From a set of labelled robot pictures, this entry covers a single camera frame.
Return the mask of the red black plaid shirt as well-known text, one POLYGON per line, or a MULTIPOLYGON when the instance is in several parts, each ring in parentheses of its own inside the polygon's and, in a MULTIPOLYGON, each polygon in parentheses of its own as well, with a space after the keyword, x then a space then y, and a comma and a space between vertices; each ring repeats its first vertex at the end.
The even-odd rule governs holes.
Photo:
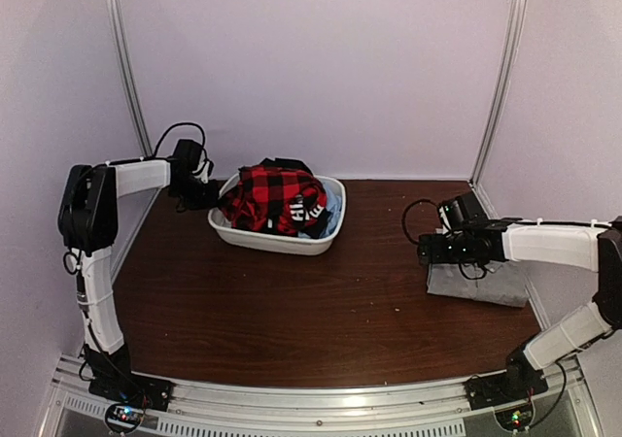
POLYGON ((325 188, 312 174, 267 165, 240 168, 218 209, 234 229, 312 239, 322 237, 330 217, 325 188))

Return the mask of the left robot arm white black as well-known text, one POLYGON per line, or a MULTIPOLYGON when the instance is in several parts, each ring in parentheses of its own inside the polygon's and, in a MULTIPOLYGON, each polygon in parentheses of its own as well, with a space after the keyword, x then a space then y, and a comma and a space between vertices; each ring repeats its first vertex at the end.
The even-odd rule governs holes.
POLYGON ((95 379, 120 402, 133 400, 140 383, 131 374, 113 293, 111 257, 119 231, 118 201, 166 188, 185 207, 207 210, 218 199, 212 169, 203 151, 192 158, 141 157, 70 169, 57 219, 66 248, 63 265, 76 278, 86 362, 95 379))

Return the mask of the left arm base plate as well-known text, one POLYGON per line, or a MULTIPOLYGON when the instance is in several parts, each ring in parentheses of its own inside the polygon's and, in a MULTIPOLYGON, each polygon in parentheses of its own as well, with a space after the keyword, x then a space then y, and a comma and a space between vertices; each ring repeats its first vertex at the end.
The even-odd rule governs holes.
POLYGON ((96 375, 88 386, 88 391, 93 395, 133 408, 161 412, 168 409, 172 389, 173 383, 168 380, 133 373, 129 378, 121 375, 113 377, 96 375))

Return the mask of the white plastic laundry basket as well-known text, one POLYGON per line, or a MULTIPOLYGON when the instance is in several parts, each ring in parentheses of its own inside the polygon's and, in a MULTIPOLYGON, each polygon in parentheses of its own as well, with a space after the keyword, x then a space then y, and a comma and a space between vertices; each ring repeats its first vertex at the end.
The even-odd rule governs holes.
POLYGON ((320 255, 330 249, 343 226, 347 208, 347 193, 345 185, 338 179, 320 175, 317 176, 317 179, 322 182, 325 188, 341 198, 341 208, 336 225, 325 238, 289 237, 235 229, 231 227, 230 222, 217 208, 208 212, 207 221, 224 242, 234 247, 302 256, 320 255))

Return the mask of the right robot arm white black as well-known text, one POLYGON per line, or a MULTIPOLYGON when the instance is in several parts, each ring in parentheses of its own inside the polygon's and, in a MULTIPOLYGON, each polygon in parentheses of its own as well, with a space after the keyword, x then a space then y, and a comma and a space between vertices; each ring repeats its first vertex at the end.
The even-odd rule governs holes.
POLYGON ((488 220, 424 234, 417 246, 424 266, 484 266, 495 262, 543 262, 578 267, 598 275, 592 300, 511 353, 498 381, 515 400, 557 360, 621 329, 621 219, 556 222, 517 218, 488 220))

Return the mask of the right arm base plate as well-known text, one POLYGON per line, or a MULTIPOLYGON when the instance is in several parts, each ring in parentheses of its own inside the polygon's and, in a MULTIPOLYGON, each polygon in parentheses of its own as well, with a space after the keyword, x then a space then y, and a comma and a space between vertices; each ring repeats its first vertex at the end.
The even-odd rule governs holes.
POLYGON ((536 376, 526 385, 513 386, 505 373, 497 373, 489 376, 473 375, 464 382, 464 388, 470 409, 480 410, 528 400, 530 396, 546 392, 548 383, 536 376))

